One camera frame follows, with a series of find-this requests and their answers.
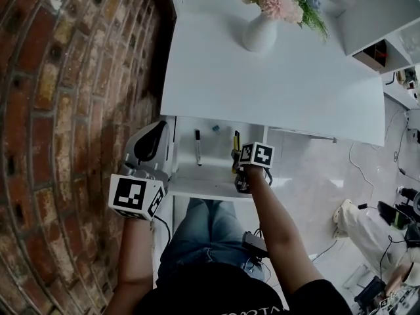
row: open drawer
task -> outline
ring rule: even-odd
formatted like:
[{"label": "open drawer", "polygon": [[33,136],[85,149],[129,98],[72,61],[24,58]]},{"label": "open drawer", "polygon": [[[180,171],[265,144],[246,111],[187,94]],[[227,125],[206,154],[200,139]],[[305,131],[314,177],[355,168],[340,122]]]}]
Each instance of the open drawer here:
[{"label": "open drawer", "polygon": [[[266,143],[268,127],[193,117],[168,120],[174,132],[172,148],[173,169],[169,194],[209,200],[251,200],[251,196],[236,191],[232,173],[235,131],[239,131],[241,144]],[[213,127],[219,126],[219,133]],[[195,130],[200,131],[201,162],[197,164]]]}]

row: tiled floor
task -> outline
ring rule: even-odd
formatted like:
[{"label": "tiled floor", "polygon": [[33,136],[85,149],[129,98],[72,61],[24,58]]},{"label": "tiled floor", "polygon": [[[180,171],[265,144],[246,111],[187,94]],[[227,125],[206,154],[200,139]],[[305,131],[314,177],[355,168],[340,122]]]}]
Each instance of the tiled floor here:
[{"label": "tiled floor", "polygon": [[[398,150],[406,120],[404,109],[386,98],[385,127],[388,127],[395,113],[384,148],[375,150],[370,145],[359,143],[352,148],[352,161],[362,168],[366,178],[373,183],[373,188],[364,180],[359,169],[349,162],[351,142],[338,141],[334,144],[331,140],[318,140],[306,135],[269,132],[268,144],[276,147],[272,187],[296,222],[308,254],[319,254],[333,243],[331,216],[345,198],[350,198],[356,205],[368,203],[376,206],[379,200],[393,204],[397,199],[398,185],[420,190],[420,184],[402,176],[394,162],[394,152]],[[405,133],[400,166],[407,174],[419,178],[419,147],[409,144]],[[185,216],[187,203],[187,199],[176,199],[175,227]],[[253,203],[236,202],[235,208],[244,229],[254,231],[258,228]],[[324,276],[339,288],[363,261],[351,241],[343,240],[317,259],[316,263]],[[274,272],[268,283],[277,284]]]}]

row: flower bouquet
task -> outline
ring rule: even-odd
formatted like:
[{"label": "flower bouquet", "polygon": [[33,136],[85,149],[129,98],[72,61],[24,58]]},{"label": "flower bouquet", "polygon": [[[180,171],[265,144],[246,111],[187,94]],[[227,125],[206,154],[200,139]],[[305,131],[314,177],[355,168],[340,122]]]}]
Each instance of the flower bouquet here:
[{"label": "flower bouquet", "polygon": [[[273,21],[276,20],[284,20],[291,24],[298,24],[300,25],[300,27],[303,27],[303,25],[306,24],[310,29],[318,31],[324,41],[326,41],[328,38],[327,27],[321,17],[321,3],[319,0],[242,1],[246,4],[256,3],[261,8],[259,22],[256,22],[256,24],[253,25],[254,27],[257,26],[258,28],[260,28],[258,30],[258,33],[263,32],[264,28],[268,29],[267,24],[273,24]],[[247,47],[247,43],[245,42],[246,40],[244,34],[244,44]]]}]

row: brick wall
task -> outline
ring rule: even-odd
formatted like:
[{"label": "brick wall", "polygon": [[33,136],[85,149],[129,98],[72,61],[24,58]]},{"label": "brick wall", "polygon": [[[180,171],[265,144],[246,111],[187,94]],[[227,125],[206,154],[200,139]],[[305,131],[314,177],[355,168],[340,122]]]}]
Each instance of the brick wall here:
[{"label": "brick wall", "polygon": [[99,314],[125,141],[159,113],[169,0],[0,0],[0,314]]}]

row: white shoe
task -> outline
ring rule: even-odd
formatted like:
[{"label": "white shoe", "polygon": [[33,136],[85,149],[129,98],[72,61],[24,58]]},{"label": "white shoe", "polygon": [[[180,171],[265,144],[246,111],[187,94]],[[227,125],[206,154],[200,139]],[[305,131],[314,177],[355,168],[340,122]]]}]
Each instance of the white shoe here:
[{"label": "white shoe", "polygon": [[347,232],[345,232],[345,231],[340,230],[339,228],[337,228],[336,231],[334,232],[333,238],[335,240],[343,239],[343,238],[348,238],[348,234],[347,234]]},{"label": "white shoe", "polygon": [[[342,204],[341,205],[343,205],[344,203],[346,203],[346,202],[348,202],[348,203],[352,203],[348,198],[346,198],[343,202],[342,202]],[[333,214],[333,222],[335,223],[335,224],[338,224],[339,223],[339,215],[340,215],[340,213],[341,213],[341,205],[338,207],[338,208],[336,208],[336,210],[334,211],[334,214]]]}]

